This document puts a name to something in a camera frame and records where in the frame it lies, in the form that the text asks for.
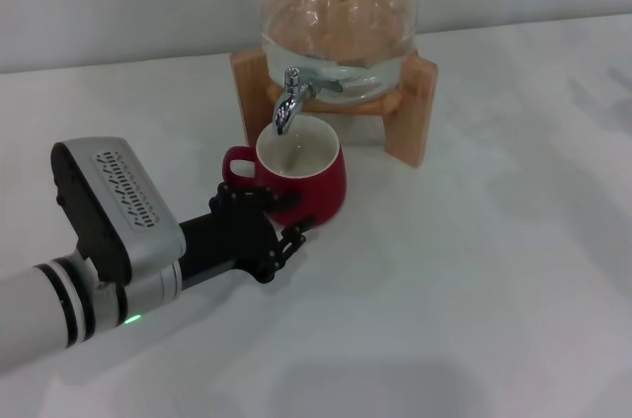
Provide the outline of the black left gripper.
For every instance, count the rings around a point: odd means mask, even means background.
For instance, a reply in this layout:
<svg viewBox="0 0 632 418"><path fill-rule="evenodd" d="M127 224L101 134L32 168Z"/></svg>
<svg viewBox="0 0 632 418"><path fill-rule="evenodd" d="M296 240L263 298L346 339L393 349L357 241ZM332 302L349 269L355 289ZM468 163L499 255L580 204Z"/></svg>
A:
<svg viewBox="0 0 632 418"><path fill-rule="evenodd" d="M287 212L300 194L278 195L269 187L235 187L221 182L209 200L210 213L181 224L186 253L179 260L184 286L195 286L231 270L266 284L275 278L316 225L304 217L281 231L280 240L266 213Z"/></svg>

